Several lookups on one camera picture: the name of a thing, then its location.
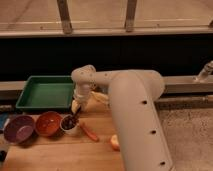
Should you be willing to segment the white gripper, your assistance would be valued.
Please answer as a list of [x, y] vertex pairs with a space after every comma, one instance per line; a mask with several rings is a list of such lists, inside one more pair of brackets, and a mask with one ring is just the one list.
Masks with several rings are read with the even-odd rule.
[[85, 110], [91, 95], [91, 86], [89, 84], [77, 84], [74, 89], [74, 101], [72, 102], [72, 110]]

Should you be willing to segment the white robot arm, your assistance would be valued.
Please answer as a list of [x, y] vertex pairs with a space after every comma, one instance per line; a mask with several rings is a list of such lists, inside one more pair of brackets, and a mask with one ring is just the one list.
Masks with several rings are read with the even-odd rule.
[[163, 94], [163, 77], [154, 70], [72, 71], [74, 98], [86, 105], [91, 87], [108, 88], [125, 171], [176, 171], [154, 102]]

